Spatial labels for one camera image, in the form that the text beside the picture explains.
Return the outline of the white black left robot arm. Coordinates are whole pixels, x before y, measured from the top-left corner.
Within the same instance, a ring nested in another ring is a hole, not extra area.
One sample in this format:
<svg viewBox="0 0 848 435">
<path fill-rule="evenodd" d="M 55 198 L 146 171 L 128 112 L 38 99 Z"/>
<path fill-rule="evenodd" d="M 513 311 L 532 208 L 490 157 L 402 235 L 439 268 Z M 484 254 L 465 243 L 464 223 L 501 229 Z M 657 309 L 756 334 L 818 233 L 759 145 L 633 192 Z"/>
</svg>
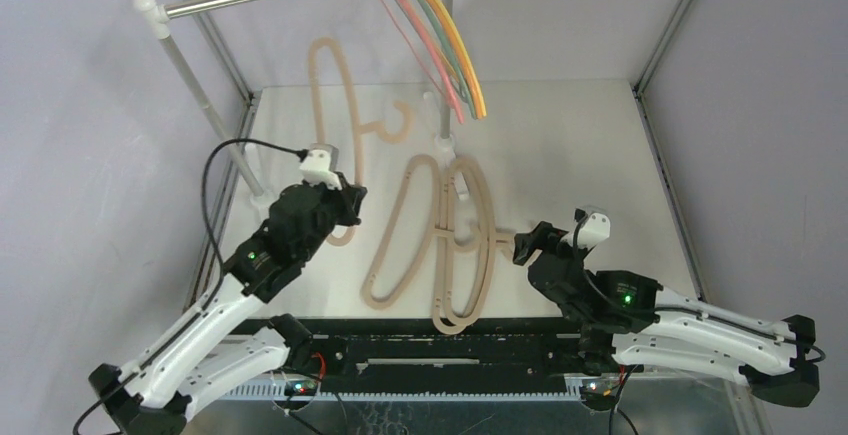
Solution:
<svg viewBox="0 0 848 435">
<path fill-rule="evenodd" d="M 224 263 L 222 276 L 137 359 L 89 376 L 121 434 L 179 434 L 195 415 L 253 377 L 306 369 L 312 335 L 291 314 L 270 318 L 247 341 L 212 356 L 242 322 L 296 280 L 338 226 L 360 223 L 366 188 L 303 181 L 285 188 L 268 217 Z"/>
</svg>

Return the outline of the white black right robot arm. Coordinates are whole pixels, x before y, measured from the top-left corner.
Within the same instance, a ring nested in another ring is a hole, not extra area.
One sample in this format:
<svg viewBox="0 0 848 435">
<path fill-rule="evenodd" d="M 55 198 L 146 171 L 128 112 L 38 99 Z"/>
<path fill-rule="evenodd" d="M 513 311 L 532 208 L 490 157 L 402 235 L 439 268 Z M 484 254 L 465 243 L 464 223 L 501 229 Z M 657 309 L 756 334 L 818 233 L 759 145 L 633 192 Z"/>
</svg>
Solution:
<svg viewBox="0 0 848 435">
<path fill-rule="evenodd" d="M 571 231 L 540 222 L 513 238 L 513 263 L 579 327 L 566 356 L 571 371 L 599 376 L 654 366 L 733 382 L 784 407 L 804 408 L 816 398 L 826 355 L 813 319 L 752 318 L 632 271 L 592 272 L 585 260 L 608 236 L 606 218 L 587 214 Z"/>
</svg>

